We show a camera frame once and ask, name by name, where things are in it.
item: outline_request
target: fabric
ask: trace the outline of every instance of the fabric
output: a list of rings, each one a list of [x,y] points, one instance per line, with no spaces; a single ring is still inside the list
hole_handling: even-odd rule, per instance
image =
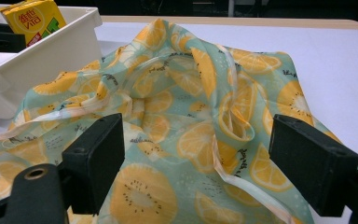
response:
[[[114,113],[123,115],[126,158],[94,221],[313,222],[268,153],[275,114],[334,137],[311,115],[291,58],[208,43],[162,20],[28,91],[0,134],[0,199],[18,172],[59,164],[95,120]]]

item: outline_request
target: white table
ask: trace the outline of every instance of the white table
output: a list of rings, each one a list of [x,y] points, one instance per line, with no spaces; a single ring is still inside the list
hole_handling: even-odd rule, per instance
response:
[[[96,28],[103,54],[130,42],[146,21],[109,22]],[[294,22],[307,23],[302,20]],[[182,25],[197,37],[212,43],[250,51],[287,52],[294,60],[314,117],[358,153],[358,30],[238,24]],[[7,124],[7,120],[0,120],[0,132]],[[315,222],[321,224],[348,223],[350,214],[351,211],[346,209],[343,217],[333,218],[319,217],[313,212]]]

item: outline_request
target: yellow package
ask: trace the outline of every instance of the yellow package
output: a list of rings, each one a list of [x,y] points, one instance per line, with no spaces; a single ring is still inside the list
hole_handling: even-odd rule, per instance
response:
[[[14,33],[24,34],[27,47],[58,31],[66,23],[53,0],[31,0],[1,7]]]

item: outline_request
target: white container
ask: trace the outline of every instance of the white container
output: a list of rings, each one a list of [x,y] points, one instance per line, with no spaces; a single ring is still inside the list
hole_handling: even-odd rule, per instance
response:
[[[0,119],[13,118],[25,93],[33,86],[102,57],[94,31],[102,25],[98,8],[59,9],[66,21],[59,31],[19,53],[0,53]]]

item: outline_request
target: wooden table edge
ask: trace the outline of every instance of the wooden table edge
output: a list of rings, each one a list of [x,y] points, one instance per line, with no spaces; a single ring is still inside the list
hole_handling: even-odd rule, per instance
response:
[[[174,23],[217,24],[242,26],[279,26],[358,30],[358,21],[325,19],[272,19],[227,17],[155,17],[155,16],[101,16],[104,22],[146,22],[161,18]]]

